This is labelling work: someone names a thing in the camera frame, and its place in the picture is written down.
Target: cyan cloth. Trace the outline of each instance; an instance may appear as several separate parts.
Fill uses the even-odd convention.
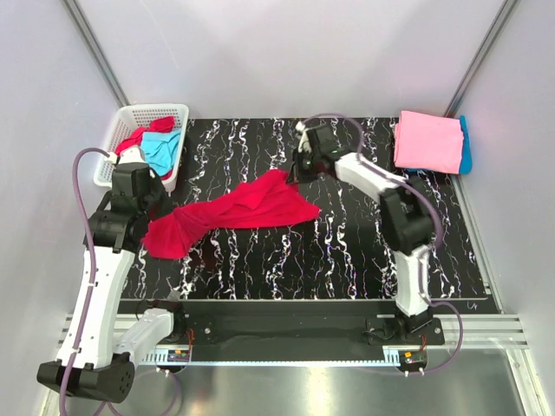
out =
[[[160,176],[173,169],[180,143],[181,129],[170,133],[144,132],[140,148],[145,153],[145,160]]]

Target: metal floor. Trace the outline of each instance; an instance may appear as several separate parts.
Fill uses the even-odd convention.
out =
[[[446,351],[430,351],[428,366],[446,358]],[[180,408],[169,416],[525,414],[502,350],[463,350],[445,371],[408,379],[338,367],[189,367],[179,379]],[[157,416],[171,401],[172,391],[173,383],[153,372],[137,380],[116,409],[124,416]],[[90,415],[98,407],[87,400],[69,403],[70,415]],[[106,408],[101,416],[110,414]]]

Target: black tabletop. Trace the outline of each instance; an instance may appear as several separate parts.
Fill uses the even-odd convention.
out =
[[[396,119],[359,119],[366,156],[393,166]],[[337,119],[337,140],[357,142],[356,130]],[[269,169],[291,167],[293,119],[190,120],[175,206],[207,201],[253,181]],[[454,187],[448,175],[418,172],[445,228],[444,245],[430,257],[432,297],[485,296]],[[380,210],[351,185],[332,178],[301,185],[321,208],[316,221],[284,228],[214,230],[179,261],[151,258],[141,249],[123,298],[164,298],[177,289],[188,299],[376,299],[395,293],[395,261],[382,239]]]

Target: red fabric in basket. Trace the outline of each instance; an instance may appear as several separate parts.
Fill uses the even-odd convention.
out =
[[[134,132],[132,132],[129,137],[123,140],[115,148],[114,152],[119,156],[121,152],[128,149],[129,147],[140,146],[140,143],[142,143],[142,134],[144,132],[170,133],[173,130],[174,124],[175,124],[175,120],[173,119],[172,115],[168,115],[167,117],[163,117],[161,119],[153,120],[150,123],[150,126],[148,126],[148,128],[139,127]]]
[[[216,228],[283,227],[316,218],[319,208],[298,193],[298,186],[285,184],[286,178],[287,172],[270,170],[223,197],[176,208],[148,225],[143,243],[152,257],[176,260]]]

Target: white wall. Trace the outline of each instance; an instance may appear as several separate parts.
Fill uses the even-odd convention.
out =
[[[0,5],[0,413],[37,415],[40,362],[55,358],[82,273],[71,164],[116,110],[58,0]],[[95,158],[83,163],[88,208]]]
[[[130,101],[443,114],[501,0],[80,0]]]
[[[473,172],[463,180],[507,311],[524,325],[555,409],[555,3],[521,2],[461,114]]]

